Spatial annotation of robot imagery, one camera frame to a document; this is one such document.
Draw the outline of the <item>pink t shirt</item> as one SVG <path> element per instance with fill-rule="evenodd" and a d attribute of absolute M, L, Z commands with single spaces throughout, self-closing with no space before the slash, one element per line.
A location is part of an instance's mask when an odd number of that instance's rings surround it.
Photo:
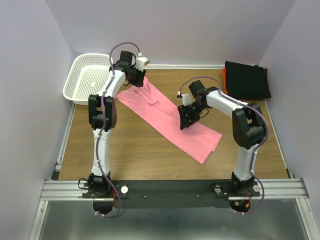
<path fill-rule="evenodd" d="M 132 86 L 118 93 L 116 98 L 200 164 L 215 151 L 222 138 L 221 133 L 200 123 L 181 130 L 177 106 L 147 78 L 142 87 Z"/>

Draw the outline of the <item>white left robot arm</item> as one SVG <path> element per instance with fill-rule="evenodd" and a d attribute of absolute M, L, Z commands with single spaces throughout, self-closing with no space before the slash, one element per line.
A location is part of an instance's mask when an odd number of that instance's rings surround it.
<path fill-rule="evenodd" d="M 110 138 L 117 123 L 116 96 L 125 82 L 136 87 L 144 85 L 145 66 L 149 59 L 141 51 L 134 55 L 121 51 L 119 60 L 109 68 L 102 89 L 88 97 L 88 120 L 94 137 L 94 160 L 88 177 L 88 189 L 104 198 L 114 188 L 110 179 Z"/>

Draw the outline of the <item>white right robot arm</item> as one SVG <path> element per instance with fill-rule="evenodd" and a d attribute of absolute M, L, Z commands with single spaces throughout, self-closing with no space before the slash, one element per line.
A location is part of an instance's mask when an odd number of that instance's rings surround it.
<path fill-rule="evenodd" d="M 257 103 L 246 103 L 222 92 L 221 87 L 205 87 L 200 77 L 186 81 L 190 93 L 177 91 L 180 129 L 200 120 L 203 110 L 216 109 L 232 121 L 233 139 L 238 145 L 237 162 L 231 174 L 230 191 L 241 196 L 254 185 L 254 167 L 259 148 L 269 137 L 269 125 Z"/>

